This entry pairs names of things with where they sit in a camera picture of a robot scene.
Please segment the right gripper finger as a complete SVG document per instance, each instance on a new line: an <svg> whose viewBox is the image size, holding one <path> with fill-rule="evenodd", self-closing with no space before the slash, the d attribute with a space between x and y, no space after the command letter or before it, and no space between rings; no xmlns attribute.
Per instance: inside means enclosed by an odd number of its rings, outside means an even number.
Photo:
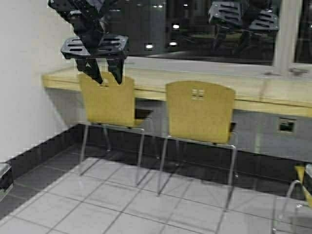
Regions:
<svg viewBox="0 0 312 234"><path fill-rule="evenodd" d="M237 46L233 49L233 55L241 55L250 49L251 46L251 32L242 31Z"/></svg>
<svg viewBox="0 0 312 234"><path fill-rule="evenodd" d="M217 51L220 48L222 42L226 39L227 33L228 27L219 24L214 27L213 51Z"/></svg>

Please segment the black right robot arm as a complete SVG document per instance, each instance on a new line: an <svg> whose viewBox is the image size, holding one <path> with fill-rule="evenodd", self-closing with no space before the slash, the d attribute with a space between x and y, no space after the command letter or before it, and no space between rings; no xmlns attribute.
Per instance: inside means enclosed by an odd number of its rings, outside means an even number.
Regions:
<svg viewBox="0 0 312 234"><path fill-rule="evenodd" d="M208 23L215 26L212 50L215 52L231 33L241 33L231 51L239 55L262 39L276 37L279 16L270 0L214 0L208 10Z"/></svg>

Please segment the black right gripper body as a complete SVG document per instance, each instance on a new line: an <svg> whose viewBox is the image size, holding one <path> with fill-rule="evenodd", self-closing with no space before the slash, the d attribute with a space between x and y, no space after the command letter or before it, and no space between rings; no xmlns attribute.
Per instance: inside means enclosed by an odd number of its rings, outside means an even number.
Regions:
<svg viewBox="0 0 312 234"><path fill-rule="evenodd" d="M271 1L213 1L208 10L210 24L248 31L277 32L279 17Z"/></svg>

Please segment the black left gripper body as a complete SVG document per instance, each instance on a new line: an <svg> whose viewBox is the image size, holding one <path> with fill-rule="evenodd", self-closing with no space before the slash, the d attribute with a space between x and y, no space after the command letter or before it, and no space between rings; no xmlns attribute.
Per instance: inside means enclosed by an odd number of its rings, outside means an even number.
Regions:
<svg viewBox="0 0 312 234"><path fill-rule="evenodd" d="M98 45L87 45L78 36L68 38L61 47L66 59L126 59L129 53L129 38L105 34Z"/></svg>

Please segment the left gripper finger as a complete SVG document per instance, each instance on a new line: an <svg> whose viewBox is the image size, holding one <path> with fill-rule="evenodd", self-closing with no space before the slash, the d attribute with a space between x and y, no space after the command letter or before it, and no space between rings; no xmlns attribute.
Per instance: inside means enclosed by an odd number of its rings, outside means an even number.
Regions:
<svg viewBox="0 0 312 234"><path fill-rule="evenodd" d="M75 62L77 64L77 69L80 72L83 72L98 84L103 83L98 63L95 58L76 58Z"/></svg>
<svg viewBox="0 0 312 234"><path fill-rule="evenodd" d="M107 63L108 63L108 71L114 76L118 85L121 85L123 81L124 59L121 58L107 59Z"/></svg>

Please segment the black robot base left corner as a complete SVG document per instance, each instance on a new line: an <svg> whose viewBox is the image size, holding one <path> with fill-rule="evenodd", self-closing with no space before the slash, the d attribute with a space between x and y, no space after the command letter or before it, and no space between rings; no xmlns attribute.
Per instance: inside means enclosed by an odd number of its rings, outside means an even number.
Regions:
<svg viewBox="0 0 312 234"><path fill-rule="evenodd" d="M12 167L9 163L0 163L0 196L5 196L13 187Z"/></svg>

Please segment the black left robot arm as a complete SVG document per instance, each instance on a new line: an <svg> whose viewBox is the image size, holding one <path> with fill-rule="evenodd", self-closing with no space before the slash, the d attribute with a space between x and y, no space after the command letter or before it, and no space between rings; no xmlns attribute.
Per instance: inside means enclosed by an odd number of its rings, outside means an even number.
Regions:
<svg viewBox="0 0 312 234"><path fill-rule="evenodd" d="M111 32L111 13L115 0L50 0L48 6L56 11L75 33L60 51L65 59L74 59L77 69L98 84L103 78L97 59L105 59L108 71L117 84L123 82L124 62L129 54L128 36Z"/></svg>

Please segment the black robot base right corner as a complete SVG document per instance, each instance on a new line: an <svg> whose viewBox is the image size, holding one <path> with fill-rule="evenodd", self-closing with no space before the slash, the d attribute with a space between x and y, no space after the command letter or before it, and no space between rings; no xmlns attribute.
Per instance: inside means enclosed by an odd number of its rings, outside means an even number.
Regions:
<svg viewBox="0 0 312 234"><path fill-rule="evenodd" d="M309 194L312 194L312 165L307 164L304 170L303 185Z"/></svg>

